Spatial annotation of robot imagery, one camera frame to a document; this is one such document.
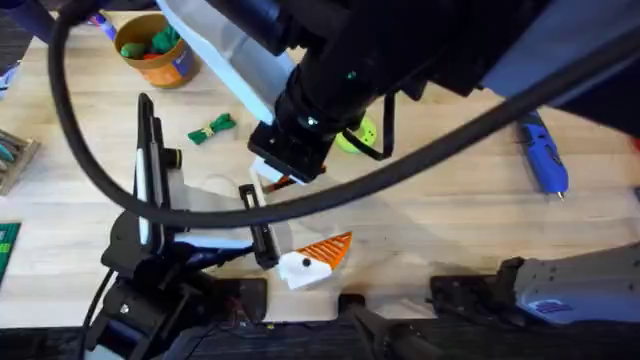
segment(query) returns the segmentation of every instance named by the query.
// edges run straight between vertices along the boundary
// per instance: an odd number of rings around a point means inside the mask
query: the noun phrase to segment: green book
[[[18,230],[20,230],[20,224],[0,224],[0,284],[9,265],[9,256],[11,256],[13,243],[18,238]]]

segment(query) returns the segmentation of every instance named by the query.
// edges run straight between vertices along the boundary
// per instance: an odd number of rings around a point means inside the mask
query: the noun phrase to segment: wooden surface
[[[114,22],[132,16],[114,14]],[[67,45],[67,69],[88,143],[123,187],[132,183],[141,91],[156,104],[165,142],[184,150],[188,185],[224,192],[249,182],[253,154],[246,142],[255,119],[208,68],[181,89],[154,89],[98,29],[82,27]],[[399,95],[394,159],[499,101],[487,91],[465,99],[433,86],[420,102]],[[380,106],[370,111],[378,123]],[[222,112],[239,126],[202,146],[190,143],[189,131]],[[42,143],[21,181],[0,199],[0,221],[23,222],[0,289],[0,327],[78,325],[106,272],[99,258],[121,210],[96,190],[68,150],[49,92],[46,48],[38,40],[0,102],[0,114],[0,128]],[[354,242],[339,273],[307,291],[288,293],[271,276],[270,318],[308,320],[313,309],[306,301],[331,302],[342,289],[368,295],[371,307],[385,315],[429,316],[422,300],[434,274],[494,272],[512,256],[557,258],[637,241],[632,187],[640,183],[640,155],[627,137],[557,111],[541,114],[570,174],[564,203],[537,193],[514,129],[507,128],[382,193],[279,224],[283,250],[347,230]],[[333,149],[326,176],[272,200],[342,183],[385,163]],[[224,272],[261,275],[251,263],[235,262]]]

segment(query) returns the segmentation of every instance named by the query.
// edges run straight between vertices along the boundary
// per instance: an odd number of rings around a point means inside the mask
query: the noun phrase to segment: black mount
[[[169,170],[180,169],[180,150],[164,147],[160,119],[145,94],[138,100],[138,150],[142,149],[146,199],[169,207]],[[134,195],[138,194],[137,182]],[[253,185],[240,187],[245,206],[258,206]],[[148,237],[141,241],[141,227]],[[166,351],[183,330],[243,316],[264,319],[267,309],[265,279],[216,279],[201,270],[254,253],[264,269],[278,263],[268,225],[251,229],[254,244],[245,249],[196,248],[174,242],[188,229],[162,224],[140,224],[127,211],[115,221],[102,263],[118,273],[106,292],[103,307],[87,333],[86,347],[103,345],[125,359],[150,359]]]

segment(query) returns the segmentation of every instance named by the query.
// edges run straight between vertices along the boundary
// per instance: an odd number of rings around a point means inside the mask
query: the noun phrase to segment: black cord
[[[76,349],[77,360],[84,359],[84,346],[87,340],[87,331],[89,331],[89,323],[91,323],[93,314],[96,312],[96,306],[98,306],[98,301],[100,301],[104,289],[107,287],[109,280],[111,280],[111,276],[113,276],[113,269],[109,269],[109,271],[107,271],[107,274],[104,276],[104,279],[102,279],[102,283],[98,287],[98,290],[96,290],[96,294],[91,300],[91,304],[89,305],[87,314],[84,316],[84,321],[82,322],[82,327],[80,328],[80,339],[78,339],[78,348]]]
[[[213,330],[216,330],[216,328],[217,328],[216,323],[212,322],[211,324],[209,324],[204,334],[202,334],[202,336],[198,338],[198,341],[196,341],[196,344],[193,346],[193,348],[191,348],[191,351],[189,351],[189,354],[187,354],[184,360],[189,360],[193,356],[193,354],[196,352],[196,349],[200,346],[200,344],[202,344],[202,341],[206,339],[209,335],[211,335]]]
[[[640,49],[640,27],[636,27],[447,135],[348,183],[265,207],[224,212],[185,212],[160,209],[138,200],[118,186],[91,154],[73,112],[63,66],[64,45],[71,25],[77,22],[73,16],[61,12],[49,46],[51,90],[62,130],[73,155],[91,181],[111,201],[151,222],[188,228],[236,228],[285,221],[384,190],[459,153],[574,86],[631,57]]]

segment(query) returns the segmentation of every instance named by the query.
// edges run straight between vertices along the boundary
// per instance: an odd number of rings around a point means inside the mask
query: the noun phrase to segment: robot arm
[[[339,133],[376,160],[388,158],[393,148],[396,92],[404,91],[418,100],[431,81],[468,95],[547,3],[191,0],[178,6],[175,1],[159,1],[174,26],[184,30],[181,32],[198,27],[196,18],[204,12],[218,20],[222,14],[272,55],[243,52],[263,68],[270,64],[272,70],[266,73],[278,77],[271,88],[265,88],[262,76],[256,79],[242,63],[229,63],[266,106],[273,108],[273,121],[259,117],[265,121],[251,135],[249,149],[279,173],[301,182],[310,182],[321,172]],[[201,31],[210,44],[222,45],[218,38],[224,34],[216,35],[208,28]],[[307,50],[297,66],[290,68],[276,58],[286,48],[297,46]],[[218,54],[210,55],[206,44],[194,49],[225,80],[229,69],[226,64],[218,66]],[[255,99],[239,89],[236,79],[226,84],[253,107]],[[381,96],[386,97],[387,108],[382,153],[350,132]],[[254,115],[264,116],[256,111]]]

